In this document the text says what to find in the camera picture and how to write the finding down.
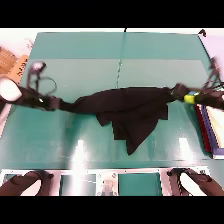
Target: white wall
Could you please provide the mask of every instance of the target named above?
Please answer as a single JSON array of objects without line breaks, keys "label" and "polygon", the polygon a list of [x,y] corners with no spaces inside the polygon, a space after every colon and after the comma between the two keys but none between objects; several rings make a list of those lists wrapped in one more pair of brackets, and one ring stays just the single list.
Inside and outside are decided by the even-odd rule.
[{"label": "white wall", "polygon": [[[197,34],[202,28],[128,28],[127,32],[161,32]],[[222,35],[222,28],[204,28],[207,35]],[[0,46],[17,57],[29,55],[29,39],[35,41],[38,32],[123,32],[124,28],[0,28]]]}]

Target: yellow-green tape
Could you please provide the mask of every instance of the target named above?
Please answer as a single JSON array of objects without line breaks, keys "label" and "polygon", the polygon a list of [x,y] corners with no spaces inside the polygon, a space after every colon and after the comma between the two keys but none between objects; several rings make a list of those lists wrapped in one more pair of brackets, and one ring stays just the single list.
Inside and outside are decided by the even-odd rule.
[{"label": "yellow-green tape", "polygon": [[195,102],[194,102],[194,95],[185,95],[184,96],[184,102],[186,102],[186,103],[191,103],[191,104],[194,104]]}]

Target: green table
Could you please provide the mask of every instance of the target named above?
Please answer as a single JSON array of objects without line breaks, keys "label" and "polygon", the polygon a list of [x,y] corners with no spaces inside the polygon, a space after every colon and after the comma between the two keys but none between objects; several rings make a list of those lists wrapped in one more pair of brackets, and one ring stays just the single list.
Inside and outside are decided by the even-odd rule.
[{"label": "green table", "polygon": [[[200,86],[208,76],[209,58],[197,35],[159,33],[39,33],[22,79],[34,61],[43,60],[43,76],[58,85],[56,96],[68,102],[119,87],[173,86],[178,81]],[[43,83],[41,91],[51,88]],[[77,147],[80,140],[83,147]],[[169,120],[128,156],[124,141],[113,140],[111,125],[101,127],[94,115],[44,112],[17,107],[0,141],[0,168],[73,169],[145,168],[207,165],[224,186],[224,161],[214,161],[203,141],[192,105],[169,105]]]}]

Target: metal frame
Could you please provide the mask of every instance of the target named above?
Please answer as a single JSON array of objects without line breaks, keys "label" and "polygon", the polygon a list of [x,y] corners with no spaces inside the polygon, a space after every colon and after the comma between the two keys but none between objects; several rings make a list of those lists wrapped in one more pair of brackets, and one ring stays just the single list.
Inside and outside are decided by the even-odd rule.
[{"label": "metal frame", "polygon": [[[117,173],[117,174],[140,174],[140,173],[159,173],[160,174],[160,181],[161,181],[161,188],[162,188],[162,195],[163,196],[171,196],[172,191],[170,187],[169,177],[167,175],[167,171],[172,170],[176,167],[170,168],[139,168],[139,169],[84,169],[81,170],[78,175],[84,176],[87,174],[106,174],[106,173]],[[204,171],[205,174],[210,175],[209,169],[207,166],[195,166],[195,167],[178,167],[178,168],[191,168],[194,171],[200,173]],[[15,174],[15,175],[25,175],[27,172],[32,170],[11,170],[11,169],[2,169],[0,174],[0,186],[6,180],[6,175],[8,174]],[[66,175],[77,175],[77,171],[75,170],[46,170],[49,173],[53,173],[55,178],[52,186],[51,186],[51,196],[59,196],[60,190],[60,181],[61,176]]]}]

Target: black cloth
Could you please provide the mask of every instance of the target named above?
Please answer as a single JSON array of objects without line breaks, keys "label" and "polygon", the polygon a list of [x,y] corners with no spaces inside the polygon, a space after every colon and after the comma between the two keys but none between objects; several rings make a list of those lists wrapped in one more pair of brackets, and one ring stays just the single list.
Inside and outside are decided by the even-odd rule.
[{"label": "black cloth", "polygon": [[174,100],[169,88],[130,87],[80,97],[66,110],[96,114],[101,126],[112,122],[114,139],[126,140],[127,153],[131,155],[159,119],[168,119],[167,103]]}]

